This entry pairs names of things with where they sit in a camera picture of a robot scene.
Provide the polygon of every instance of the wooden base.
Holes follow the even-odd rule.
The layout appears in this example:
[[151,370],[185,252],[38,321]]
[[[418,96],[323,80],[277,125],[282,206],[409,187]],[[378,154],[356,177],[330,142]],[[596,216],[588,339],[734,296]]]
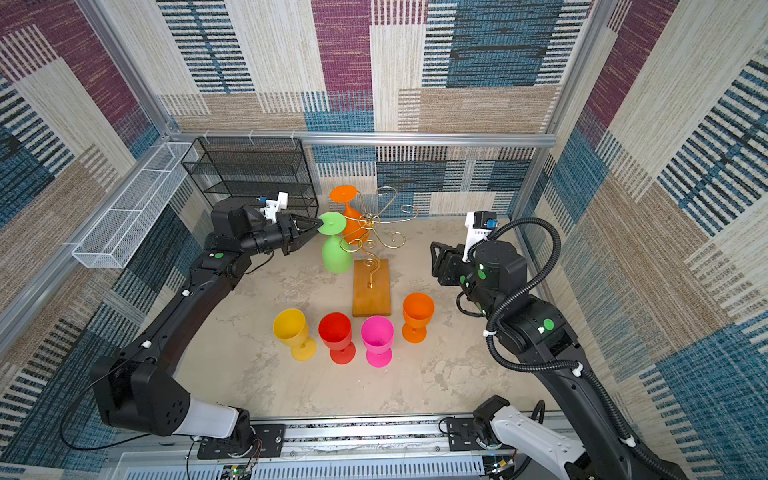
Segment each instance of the wooden base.
[[368,288],[371,269],[362,260],[355,260],[355,280],[352,297],[353,316],[392,314],[392,297],[389,294],[389,260],[382,260],[381,267],[373,275],[373,288]]

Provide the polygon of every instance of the white mesh shelf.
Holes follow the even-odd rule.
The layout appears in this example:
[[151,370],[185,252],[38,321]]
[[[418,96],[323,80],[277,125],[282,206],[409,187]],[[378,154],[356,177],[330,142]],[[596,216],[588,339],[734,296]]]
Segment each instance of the white mesh shelf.
[[85,234],[74,258],[87,268],[125,268],[187,176],[182,159],[198,160],[192,144],[160,147]]

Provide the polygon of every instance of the table surface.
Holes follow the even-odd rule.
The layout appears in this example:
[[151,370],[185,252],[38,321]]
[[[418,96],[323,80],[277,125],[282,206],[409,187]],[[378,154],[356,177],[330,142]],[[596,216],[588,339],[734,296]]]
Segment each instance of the table surface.
[[[461,314],[455,306],[457,286],[440,286],[430,275],[432,241],[464,243],[463,217],[416,219],[379,234],[405,234],[397,250],[379,247],[389,259],[395,342],[392,362],[382,369],[365,358],[360,326],[352,317],[353,272],[329,273],[320,256],[318,235],[298,252],[280,252],[257,272],[245,276],[208,316],[190,343],[176,379],[192,396],[207,402],[239,406],[252,416],[294,418],[304,416],[399,413],[471,412],[498,394],[520,410],[530,410],[539,399],[547,409],[557,406],[544,386],[531,374],[499,366],[485,346],[483,319]],[[503,240],[516,243],[510,232]],[[266,259],[254,257],[257,265]],[[435,301],[435,315],[422,343],[402,338],[402,302],[413,292]],[[277,341],[272,322],[288,308],[302,310],[317,341],[317,353],[297,362],[290,349]],[[351,363],[336,365],[317,335],[328,313],[346,314],[353,325],[357,354]]]

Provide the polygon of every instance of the wine glass base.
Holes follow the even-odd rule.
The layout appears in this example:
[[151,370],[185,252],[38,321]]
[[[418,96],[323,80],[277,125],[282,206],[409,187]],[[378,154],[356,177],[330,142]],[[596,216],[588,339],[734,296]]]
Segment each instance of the wine glass base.
[[426,327],[415,329],[406,323],[402,326],[402,338],[410,343],[421,343],[427,338],[427,329]]
[[290,350],[291,356],[300,362],[305,362],[311,359],[317,351],[317,343],[314,339],[308,338],[306,342],[299,346],[294,346]]
[[331,360],[339,365],[346,365],[355,358],[355,351],[355,344],[350,342],[341,350],[331,350]]
[[366,359],[372,366],[375,366],[377,369],[381,369],[389,365],[389,362],[392,361],[392,349],[389,349],[386,352],[380,353],[378,355],[375,353],[367,352]]

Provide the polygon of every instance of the wall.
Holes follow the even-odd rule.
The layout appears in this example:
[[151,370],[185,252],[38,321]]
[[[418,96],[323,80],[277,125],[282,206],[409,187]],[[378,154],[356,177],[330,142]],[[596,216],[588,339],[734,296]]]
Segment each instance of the wall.
[[[186,130],[538,133],[590,0],[103,0]],[[531,151],[307,146],[330,190],[393,186],[422,214],[506,213]]]
[[[0,2],[0,310],[157,138],[73,1]],[[95,478],[105,453],[66,449],[60,415],[88,367],[169,300],[210,231],[205,209],[183,184],[125,270],[78,267],[0,359],[1,477]],[[68,437],[114,432],[84,402]]]
[[[205,199],[187,178],[124,270],[79,266],[70,275],[2,361],[0,462],[14,465],[0,464],[4,478],[40,472],[30,465],[47,468],[52,479],[96,478],[107,450],[65,448],[61,415],[88,384],[91,365],[114,355],[170,301],[212,229]],[[114,441],[115,432],[101,424],[89,395],[66,435],[88,447]]]
[[525,208],[595,371],[691,478],[768,477],[766,40],[765,2],[620,0]]
[[0,2],[0,311],[156,139],[72,0]]

